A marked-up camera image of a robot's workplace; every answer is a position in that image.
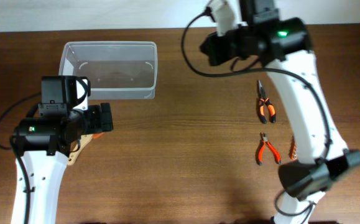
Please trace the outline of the clear plastic container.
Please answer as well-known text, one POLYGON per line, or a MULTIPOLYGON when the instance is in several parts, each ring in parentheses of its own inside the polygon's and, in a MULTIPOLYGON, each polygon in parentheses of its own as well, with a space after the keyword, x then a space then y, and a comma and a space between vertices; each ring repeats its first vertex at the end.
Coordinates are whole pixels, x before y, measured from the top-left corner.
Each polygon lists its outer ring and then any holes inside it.
POLYGON ((87 77, 91 100, 151 100, 157 84, 157 45, 148 41, 68 42, 59 74, 87 77))

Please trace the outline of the orange black long-nose pliers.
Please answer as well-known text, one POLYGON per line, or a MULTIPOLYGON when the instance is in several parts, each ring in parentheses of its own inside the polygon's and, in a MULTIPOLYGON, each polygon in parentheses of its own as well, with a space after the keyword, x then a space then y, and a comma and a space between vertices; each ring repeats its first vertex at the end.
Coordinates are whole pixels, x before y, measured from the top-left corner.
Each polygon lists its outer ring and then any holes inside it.
POLYGON ((264 87, 260 80, 257 81, 258 84, 258 93, 259 93, 259 101, 257 104, 257 115, 261 121, 261 123, 266 124, 267 119, 264 114, 264 107, 266 106, 269 111, 269 121, 271 123, 276 122, 276 111, 273 104, 270 102, 270 99, 266 96, 264 87))

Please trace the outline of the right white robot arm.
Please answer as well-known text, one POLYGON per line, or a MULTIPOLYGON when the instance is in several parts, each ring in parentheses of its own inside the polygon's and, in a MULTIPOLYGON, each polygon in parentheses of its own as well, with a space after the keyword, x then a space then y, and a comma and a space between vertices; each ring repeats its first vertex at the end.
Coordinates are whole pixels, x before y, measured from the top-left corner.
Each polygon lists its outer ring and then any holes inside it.
POLYGON ((332 185, 360 166, 360 151, 339 134, 322 92, 304 22, 283 20, 273 1, 241 1, 242 23, 227 1, 210 1, 216 32, 201 45, 212 66, 257 56, 275 85, 293 130, 298 157, 279 167, 283 190, 272 223, 307 223, 332 185))

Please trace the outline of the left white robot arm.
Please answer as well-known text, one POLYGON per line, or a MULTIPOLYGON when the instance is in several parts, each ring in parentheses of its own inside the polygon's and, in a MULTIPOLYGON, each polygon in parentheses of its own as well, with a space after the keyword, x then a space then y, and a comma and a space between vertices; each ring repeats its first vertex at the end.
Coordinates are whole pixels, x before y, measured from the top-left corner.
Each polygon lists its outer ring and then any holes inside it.
POLYGON ((109 103, 38 104, 10 137, 16 157, 11 223, 55 223, 64 172, 92 140, 113 130, 109 103))

